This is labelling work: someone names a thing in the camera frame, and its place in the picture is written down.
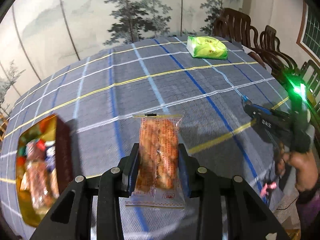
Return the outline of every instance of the metal screw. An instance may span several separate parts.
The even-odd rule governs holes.
[[[119,173],[119,171],[120,171],[120,169],[118,167],[113,167],[111,169],[111,173],[113,173],[113,174]]]
[[[235,182],[238,182],[238,183],[243,181],[241,176],[234,176],[233,179],[235,180]]]
[[[206,173],[207,172],[207,169],[205,167],[199,167],[198,168],[198,172],[199,173]]]
[[[84,177],[79,175],[79,176],[76,176],[75,181],[76,182],[81,182],[81,181],[83,181],[83,179],[84,179]]]

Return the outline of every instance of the tablecloth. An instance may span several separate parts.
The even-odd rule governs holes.
[[[258,193],[274,176],[274,142],[262,139],[243,111],[241,96],[287,111],[286,91],[257,62],[231,43],[227,60],[192,58],[187,37],[159,37],[99,52],[43,80],[15,104],[0,159],[0,198],[13,231],[29,239],[34,228],[20,214],[15,158],[20,134],[49,114],[72,127],[75,176],[114,167],[138,142],[136,113],[182,113],[180,142],[220,176],[241,175]],[[276,189],[274,209],[283,192]],[[197,199],[183,210],[127,208],[120,199],[125,239],[194,239]],[[95,205],[92,239],[95,238]]]

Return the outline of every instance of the cable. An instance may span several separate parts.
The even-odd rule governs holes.
[[[289,206],[287,206],[286,208],[277,208],[276,210],[286,210],[286,209],[288,209],[288,208],[291,206],[291,204],[293,204],[293,202],[295,202],[295,201],[298,199],[298,197],[299,197],[299,196],[297,196],[297,197],[294,199],[294,201],[292,201],[292,202],[289,204]]]

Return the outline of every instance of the pink object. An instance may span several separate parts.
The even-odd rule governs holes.
[[[276,182],[272,182],[271,184],[264,184],[261,192],[260,192],[260,197],[264,197],[265,195],[268,195],[267,189],[275,189],[277,188]]]

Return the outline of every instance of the green tissue package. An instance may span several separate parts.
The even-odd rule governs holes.
[[[188,36],[187,49],[192,57],[227,59],[227,47],[218,39],[203,36]]]

